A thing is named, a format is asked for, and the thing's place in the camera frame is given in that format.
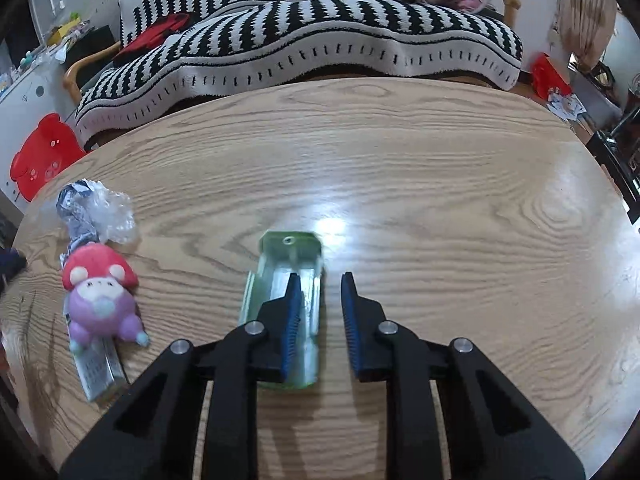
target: sofa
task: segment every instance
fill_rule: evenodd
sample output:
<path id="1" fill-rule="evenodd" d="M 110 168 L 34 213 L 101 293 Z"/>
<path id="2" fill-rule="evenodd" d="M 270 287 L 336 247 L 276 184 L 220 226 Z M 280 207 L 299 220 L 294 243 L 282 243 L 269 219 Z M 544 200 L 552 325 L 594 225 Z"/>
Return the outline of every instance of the sofa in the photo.
<path id="1" fill-rule="evenodd" d="M 520 74 L 522 43 L 510 27 L 520 3 L 504 1 L 500 20 L 397 0 L 118 0 L 120 41 L 65 77 L 78 102 L 76 135 L 88 147 L 100 132 L 130 130 L 180 102 L 328 72 L 473 75 L 508 90 Z M 78 88 L 85 63 L 113 56 L 176 12 L 189 12 L 195 24 Z"/>

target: curtain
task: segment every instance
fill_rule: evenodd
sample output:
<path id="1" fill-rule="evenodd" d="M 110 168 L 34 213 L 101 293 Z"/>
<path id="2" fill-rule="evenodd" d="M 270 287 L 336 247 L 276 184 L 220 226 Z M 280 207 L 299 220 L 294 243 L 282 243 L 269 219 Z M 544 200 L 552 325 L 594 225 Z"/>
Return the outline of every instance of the curtain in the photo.
<path id="1" fill-rule="evenodd" d="M 615 0 L 561 0 L 562 45 L 578 59 L 579 69 L 590 72 L 600 60 L 616 24 Z"/>

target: white cabinet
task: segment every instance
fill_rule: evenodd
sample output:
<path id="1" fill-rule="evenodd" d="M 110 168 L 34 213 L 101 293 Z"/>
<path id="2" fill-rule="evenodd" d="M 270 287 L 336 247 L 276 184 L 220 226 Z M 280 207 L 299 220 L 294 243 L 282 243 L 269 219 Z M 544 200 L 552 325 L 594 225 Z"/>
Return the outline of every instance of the white cabinet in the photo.
<path id="1" fill-rule="evenodd" d="M 43 64 L 31 68 L 0 97 L 0 189 L 24 213 L 29 203 L 9 177 L 11 161 L 41 118 L 55 112 L 62 121 L 76 108 L 62 86 L 64 68 Z"/>

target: red mushroom cap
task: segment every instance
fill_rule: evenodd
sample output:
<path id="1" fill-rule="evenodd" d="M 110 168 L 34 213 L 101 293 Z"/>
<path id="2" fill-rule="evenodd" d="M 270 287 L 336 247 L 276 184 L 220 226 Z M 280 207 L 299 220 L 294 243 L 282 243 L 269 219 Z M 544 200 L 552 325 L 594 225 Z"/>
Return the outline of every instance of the red mushroom cap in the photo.
<path id="1" fill-rule="evenodd" d="M 115 278 L 124 288 L 138 285 L 138 277 L 127 261 L 116 251 L 102 244 L 87 244 L 76 249 L 62 270 L 66 290 L 89 278 Z"/>

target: green tray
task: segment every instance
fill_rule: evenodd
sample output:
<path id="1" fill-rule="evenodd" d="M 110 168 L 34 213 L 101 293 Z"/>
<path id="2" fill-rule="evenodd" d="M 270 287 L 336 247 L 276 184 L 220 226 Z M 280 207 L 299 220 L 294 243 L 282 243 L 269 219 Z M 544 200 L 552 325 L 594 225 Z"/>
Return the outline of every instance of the green tray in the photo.
<path id="1" fill-rule="evenodd" d="M 284 296 L 292 272 L 300 276 L 304 295 L 296 355 L 287 382 L 270 387 L 306 388 L 318 380 L 322 245 L 313 233 L 267 231 L 260 239 L 258 271 L 246 280 L 238 324 L 256 319 L 265 301 Z"/>

